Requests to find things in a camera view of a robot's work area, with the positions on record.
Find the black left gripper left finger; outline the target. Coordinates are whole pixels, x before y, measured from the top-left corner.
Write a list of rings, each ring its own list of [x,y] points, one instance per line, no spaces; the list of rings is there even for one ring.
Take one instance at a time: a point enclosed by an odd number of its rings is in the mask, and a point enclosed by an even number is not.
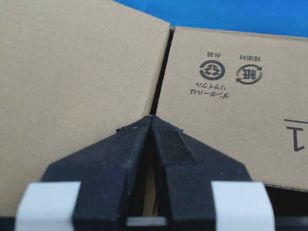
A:
[[[81,182],[73,212],[76,231],[121,231],[128,216],[142,214],[151,119],[145,116],[47,167],[43,182]]]

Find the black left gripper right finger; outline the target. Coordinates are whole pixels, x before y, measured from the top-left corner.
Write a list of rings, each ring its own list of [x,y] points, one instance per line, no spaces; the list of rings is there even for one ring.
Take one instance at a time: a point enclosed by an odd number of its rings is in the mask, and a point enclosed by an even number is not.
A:
[[[250,181],[245,165],[156,116],[151,134],[158,215],[167,217],[173,231],[215,230],[211,181]]]

